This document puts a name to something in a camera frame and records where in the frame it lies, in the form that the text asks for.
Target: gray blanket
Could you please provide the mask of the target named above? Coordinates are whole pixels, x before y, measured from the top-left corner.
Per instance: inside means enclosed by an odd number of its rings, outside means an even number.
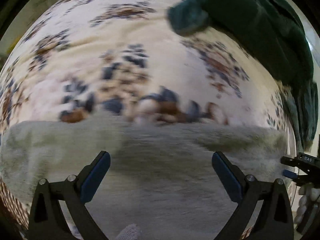
[[[274,181],[282,177],[279,159],[286,145],[284,134],[271,129],[199,123],[137,127],[97,113],[76,124],[11,127],[2,138],[0,173],[14,196],[28,203],[39,179],[78,174],[106,150],[111,168],[86,206],[107,237],[135,223],[140,239],[207,240],[236,208],[211,166],[213,152],[224,152],[245,174]]]

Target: yellow object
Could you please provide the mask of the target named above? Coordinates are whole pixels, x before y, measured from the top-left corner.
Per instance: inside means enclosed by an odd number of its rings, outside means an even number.
[[[20,39],[22,38],[22,36],[18,36],[13,43],[10,45],[10,47],[7,50],[7,54],[10,54],[11,51],[13,51],[14,47],[17,45],[17,43],[20,41]]]

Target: fuzzy gray fabric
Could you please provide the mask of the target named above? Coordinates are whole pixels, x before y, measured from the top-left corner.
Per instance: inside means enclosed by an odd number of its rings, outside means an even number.
[[[32,201],[39,179],[64,180],[108,151],[111,167],[86,207],[108,238],[134,223],[142,230],[139,239],[148,240],[207,240],[222,229],[236,204],[211,166],[215,151],[244,174],[274,181],[282,178],[279,160],[287,146],[284,134],[271,129],[200,123],[137,127],[106,113],[76,124],[23,122],[2,140],[0,173],[23,203]]]

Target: metal screw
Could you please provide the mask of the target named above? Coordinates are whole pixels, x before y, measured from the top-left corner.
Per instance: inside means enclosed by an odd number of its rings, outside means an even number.
[[[276,182],[277,182],[278,184],[280,184],[280,185],[282,185],[282,184],[284,183],[282,179],[276,179]]]
[[[44,183],[46,183],[46,181],[47,181],[46,179],[41,179],[41,180],[39,180],[39,184],[43,185]]]
[[[254,181],[255,179],[256,178],[253,175],[251,175],[251,174],[247,175],[247,180],[248,181]]]
[[[68,181],[74,181],[76,179],[76,175],[69,175]]]

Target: dark green garment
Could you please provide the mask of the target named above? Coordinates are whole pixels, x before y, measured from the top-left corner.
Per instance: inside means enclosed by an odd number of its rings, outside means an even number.
[[[185,0],[170,8],[168,17],[180,35],[209,25],[232,33],[274,79],[292,87],[302,146],[313,140],[318,111],[317,98],[311,99],[313,60],[303,25],[285,0]]]

